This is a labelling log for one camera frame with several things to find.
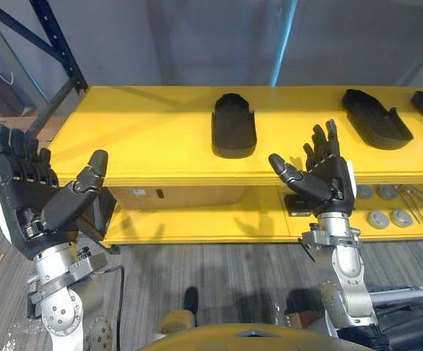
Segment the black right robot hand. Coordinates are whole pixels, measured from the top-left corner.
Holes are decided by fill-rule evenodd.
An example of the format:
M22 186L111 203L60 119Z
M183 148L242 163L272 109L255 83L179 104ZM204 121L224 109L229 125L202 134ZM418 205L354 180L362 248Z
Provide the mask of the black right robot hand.
M328 120L325 129L315 125L312 142L303 146L305 171L289 164L278 154L269 155L268 161L279 179L306 199L314 216L326 212L350 216L354 210L355 185L352 184L347 161L340 155L335 121Z

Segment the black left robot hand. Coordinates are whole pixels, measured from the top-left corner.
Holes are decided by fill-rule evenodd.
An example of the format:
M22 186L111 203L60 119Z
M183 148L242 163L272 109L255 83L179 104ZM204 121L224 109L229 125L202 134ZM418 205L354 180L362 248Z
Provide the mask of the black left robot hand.
M12 245L28 260L76 241L77 220L102 189L108 154L93 152L76 179L60 186L51 152L19 129L0 126L0 206Z

